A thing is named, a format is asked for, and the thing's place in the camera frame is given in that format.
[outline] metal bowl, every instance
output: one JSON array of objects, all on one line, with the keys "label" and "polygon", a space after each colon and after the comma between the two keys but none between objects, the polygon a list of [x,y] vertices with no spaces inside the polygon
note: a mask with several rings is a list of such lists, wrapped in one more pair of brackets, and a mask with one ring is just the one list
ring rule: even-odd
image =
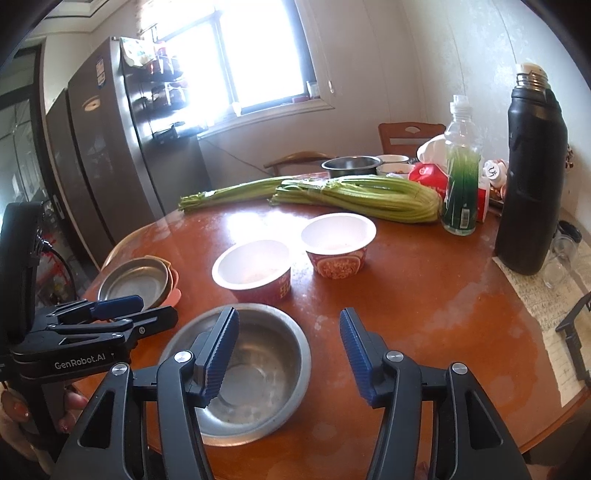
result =
[{"label": "metal bowl", "polygon": [[134,258],[114,269],[99,287],[99,300],[110,300],[127,295],[139,295],[143,310],[164,301],[172,282],[168,268],[156,258]]},{"label": "metal bowl", "polygon": [[[310,381],[310,346],[290,316],[259,303],[230,306],[240,315],[240,334],[226,376],[209,406],[195,409],[206,445],[242,445],[274,432],[300,405]],[[160,363],[191,347],[225,307],[183,326],[165,347]]]},{"label": "metal bowl", "polygon": [[378,157],[340,157],[325,161],[322,168],[333,179],[347,175],[377,175],[381,164]]}]

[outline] power cord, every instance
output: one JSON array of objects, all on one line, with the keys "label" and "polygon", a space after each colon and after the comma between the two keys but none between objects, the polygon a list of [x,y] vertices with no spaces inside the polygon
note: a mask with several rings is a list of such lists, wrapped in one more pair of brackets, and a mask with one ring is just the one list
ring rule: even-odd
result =
[{"label": "power cord", "polygon": [[74,300],[78,300],[78,291],[76,290],[76,283],[74,282],[74,274],[64,257],[62,257],[61,254],[53,248],[53,245],[44,238],[41,238],[41,250],[45,253],[54,255],[64,265],[64,268],[70,277],[70,283],[72,284],[72,290],[74,292]]}]

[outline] refrigerator sticker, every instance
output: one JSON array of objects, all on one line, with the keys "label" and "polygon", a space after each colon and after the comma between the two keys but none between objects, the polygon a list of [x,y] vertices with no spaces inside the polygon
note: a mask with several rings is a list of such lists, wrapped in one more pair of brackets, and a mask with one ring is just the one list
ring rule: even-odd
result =
[{"label": "refrigerator sticker", "polygon": [[105,85],[106,75],[105,75],[105,61],[103,57],[99,57],[96,61],[96,84],[99,88],[103,88]]}]

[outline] wooden chair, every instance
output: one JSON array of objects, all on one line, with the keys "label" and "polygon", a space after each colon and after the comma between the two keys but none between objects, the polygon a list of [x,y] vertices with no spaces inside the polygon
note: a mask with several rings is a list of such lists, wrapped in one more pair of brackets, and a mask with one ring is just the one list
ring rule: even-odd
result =
[{"label": "wooden chair", "polygon": [[333,158],[336,157],[320,152],[304,151],[292,153],[291,155],[281,157],[278,160],[270,161],[269,163],[263,165],[263,168],[272,168],[273,175],[278,177],[281,167],[285,167],[287,165],[302,165],[304,163],[312,163],[316,161],[332,160]]},{"label": "wooden chair", "polygon": [[129,242],[131,242],[134,238],[139,237],[139,235],[148,229],[148,227],[152,225],[151,223],[149,223],[148,225],[144,225],[143,227],[138,228],[137,230],[131,232],[128,236],[126,236],[121,242],[119,242],[117,245],[115,245],[113,247],[113,250],[111,250],[111,253],[109,253],[109,255],[107,255],[107,258],[105,259],[105,262],[103,263],[103,266],[100,268],[101,270],[104,270],[105,267],[107,265],[109,265],[109,263],[111,263],[111,260],[114,259],[115,255],[117,255],[121,249],[127,245]]},{"label": "wooden chair", "polygon": [[385,155],[417,156],[418,148],[433,137],[445,132],[442,124],[422,124],[402,122],[399,124],[380,124],[379,137]]}]

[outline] window sill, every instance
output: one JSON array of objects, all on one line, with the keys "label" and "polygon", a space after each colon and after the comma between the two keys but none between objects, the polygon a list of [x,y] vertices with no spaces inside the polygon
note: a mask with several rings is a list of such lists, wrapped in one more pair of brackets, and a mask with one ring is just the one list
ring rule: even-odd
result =
[{"label": "window sill", "polygon": [[207,138],[222,132],[233,130],[234,128],[243,127],[245,125],[257,124],[265,122],[274,118],[282,116],[296,115],[298,113],[317,112],[319,110],[331,110],[334,107],[326,103],[322,99],[308,100],[307,102],[291,103],[289,105],[280,105],[259,112],[248,113],[246,115],[221,122],[213,127],[210,127],[205,132],[198,135],[198,138]]}]

